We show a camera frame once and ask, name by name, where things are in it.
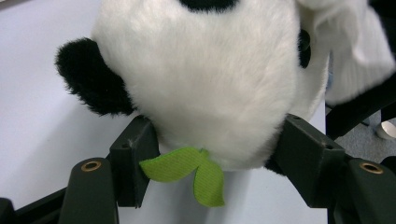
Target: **gray floor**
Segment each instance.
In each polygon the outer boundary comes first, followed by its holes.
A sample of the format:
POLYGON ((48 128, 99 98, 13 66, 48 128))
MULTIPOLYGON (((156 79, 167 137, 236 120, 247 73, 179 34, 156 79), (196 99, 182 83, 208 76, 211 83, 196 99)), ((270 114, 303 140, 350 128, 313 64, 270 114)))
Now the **gray floor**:
MULTIPOLYGON (((396 119, 390 120, 396 125, 396 119)), ((381 162, 388 156, 396 156, 396 140, 384 140, 375 134, 375 127, 380 123, 380 113, 370 117, 370 126, 359 124, 335 142, 346 149, 352 157, 381 162)))

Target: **black eye patch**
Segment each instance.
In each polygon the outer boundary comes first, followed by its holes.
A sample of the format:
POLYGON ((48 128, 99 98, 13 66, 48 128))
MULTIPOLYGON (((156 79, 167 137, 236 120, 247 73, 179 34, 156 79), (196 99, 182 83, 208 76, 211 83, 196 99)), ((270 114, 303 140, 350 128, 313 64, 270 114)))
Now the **black eye patch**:
POLYGON ((305 30, 300 30, 298 40, 298 52, 300 58, 300 66, 306 68, 311 59, 311 47, 309 33, 305 30))
POLYGON ((215 10, 223 12, 232 9, 238 0, 179 0, 180 3, 192 12, 208 12, 215 10))

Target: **stuffed panda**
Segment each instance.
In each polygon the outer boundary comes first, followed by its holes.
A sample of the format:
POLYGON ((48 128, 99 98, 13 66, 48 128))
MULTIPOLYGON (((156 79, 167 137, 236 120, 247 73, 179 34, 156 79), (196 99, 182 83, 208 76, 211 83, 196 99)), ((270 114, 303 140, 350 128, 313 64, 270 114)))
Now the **stuffed panda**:
MULTIPOLYGON (((92 37, 62 46, 56 64, 91 111, 149 118, 164 153, 204 148, 222 170, 258 168, 274 152, 286 115, 310 119, 323 99, 332 41, 320 34, 339 31, 328 21, 353 1, 334 9, 335 2, 103 0, 92 37)), ((345 41, 337 59, 355 52, 345 41)), ((335 88, 343 83, 334 80, 335 88)), ((350 86, 342 100, 367 86, 350 86)))

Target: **plush arm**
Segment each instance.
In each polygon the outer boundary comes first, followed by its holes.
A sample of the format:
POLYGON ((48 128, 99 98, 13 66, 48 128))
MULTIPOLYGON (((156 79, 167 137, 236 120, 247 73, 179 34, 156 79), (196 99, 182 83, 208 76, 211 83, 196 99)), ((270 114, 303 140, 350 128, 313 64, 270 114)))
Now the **plush arm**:
POLYGON ((59 49, 59 74, 67 88, 99 115, 130 115, 134 109, 123 80, 105 64, 96 42, 83 38, 59 49))

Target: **black panda ear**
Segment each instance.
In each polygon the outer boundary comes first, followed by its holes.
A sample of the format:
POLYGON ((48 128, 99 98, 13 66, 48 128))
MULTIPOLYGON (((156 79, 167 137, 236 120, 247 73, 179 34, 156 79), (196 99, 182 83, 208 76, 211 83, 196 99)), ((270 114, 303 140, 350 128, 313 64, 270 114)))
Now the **black panda ear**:
POLYGON ((101 116, 134 112, 123 80, 107 67, 96 42, 83 38, 65 44, 55 64, 70 92, 91 111, 101 116))
POLYGON ((223 12, 235 6, 238 0, 179 0, 180 3, 193 12, 212 11, 223 12))

